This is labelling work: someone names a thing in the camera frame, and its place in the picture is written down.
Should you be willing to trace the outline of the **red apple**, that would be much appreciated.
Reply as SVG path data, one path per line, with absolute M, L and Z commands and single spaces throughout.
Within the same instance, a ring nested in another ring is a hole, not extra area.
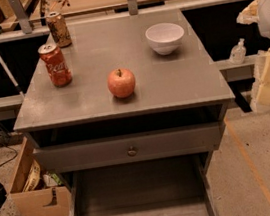
M 134 92 L 136 78 L 129 69 L 115 69 L 107 78 L 108 90 L 118 98 L 129 97 Z

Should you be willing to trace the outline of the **red coke can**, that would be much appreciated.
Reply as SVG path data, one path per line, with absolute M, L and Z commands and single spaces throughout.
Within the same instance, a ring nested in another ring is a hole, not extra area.
M 55 87 L 62 87 L 71 83 L 71 71 L 67 66 L 62 50 L 56 43 L 46 43 L 40 46 L 38 51 L 39 57 L 46 64 L 46 70 Z

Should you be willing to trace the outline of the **grey drawer cabinet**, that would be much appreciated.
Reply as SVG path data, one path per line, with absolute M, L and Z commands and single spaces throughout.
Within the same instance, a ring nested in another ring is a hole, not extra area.
M 78 23 L 41 49 L 15 124 L 69 216 L 219 216 L 207 180 L 233 93 L 179 10 Z

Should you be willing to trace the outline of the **open grey middle drawer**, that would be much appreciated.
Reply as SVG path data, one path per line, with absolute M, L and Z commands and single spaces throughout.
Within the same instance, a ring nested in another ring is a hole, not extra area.
M 198 156 L 79 171 L 69 216 L 220 216 Z

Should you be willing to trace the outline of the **brown gold soda can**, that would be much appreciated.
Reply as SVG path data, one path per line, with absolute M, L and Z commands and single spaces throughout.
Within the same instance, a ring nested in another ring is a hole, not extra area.
M 72 44 L 71 35 L 69 34 L 64 17 L 58 11 L 47 14 L 46 23 L 58 46 L 63 48 Z

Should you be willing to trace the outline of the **closed grey top drawer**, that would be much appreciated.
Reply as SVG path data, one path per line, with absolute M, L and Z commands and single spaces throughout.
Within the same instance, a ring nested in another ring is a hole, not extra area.
M 224 122 L 82 141 L 34 150 L 46 170 L 64 173 L 209 152 L 219 148 Z

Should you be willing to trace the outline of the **clear sanitizer bottle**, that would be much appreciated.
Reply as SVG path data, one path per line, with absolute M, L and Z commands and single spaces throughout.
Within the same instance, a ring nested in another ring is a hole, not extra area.
M 245 49 L 245 46 L 244 46 L 245 42 L 244 42 L 244 39 L 241 38 L 239 41 L 238 41 L 238 44 L 235 45 L 235 47 L 233 47 L 231 50 L 231 53 L 230 53 L 230 58 L 229 58 L 229 61 L 234 64 L 234 65 L 237 65 L 237 64 L 242 64 L 244 62 L 244 59 L 245 59 L 245 54 L 246 54 L 246 49 Z

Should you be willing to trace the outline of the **white bowl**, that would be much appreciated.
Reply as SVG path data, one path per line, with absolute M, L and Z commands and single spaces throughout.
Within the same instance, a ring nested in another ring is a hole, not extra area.
M 150 48 L 160 55 L 168 55 L 175 52 L 181 45 L 184 35 L 183 27 L 168 22 L 152 25 L 145 31 Z

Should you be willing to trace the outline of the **wooden box with items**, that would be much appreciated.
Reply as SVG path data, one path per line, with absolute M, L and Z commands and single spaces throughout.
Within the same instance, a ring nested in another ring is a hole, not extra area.
M 14 169 L 10 198 L 22 216 L 68 216 L 70 192 L 65 186 L 47 187 L 44 180 L 34 190 L 26 191 L 25 184 L 32 166 L 37 165 L 33 156 L 33 146 L 23 139 Z

